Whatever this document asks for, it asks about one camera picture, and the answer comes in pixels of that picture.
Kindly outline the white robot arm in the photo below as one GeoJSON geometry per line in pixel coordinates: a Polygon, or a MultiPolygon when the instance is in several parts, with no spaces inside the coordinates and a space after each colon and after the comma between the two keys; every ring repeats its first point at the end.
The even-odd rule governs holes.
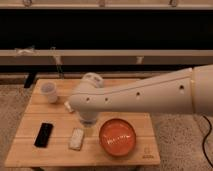
{"type": "Polygon", "coordinates": [[[87,73],[72,90],[69,104],[83,124],[94,124],[100,112],[213,116],[213,65],[110,87],[103,86],[100,75],[87,73]]]}

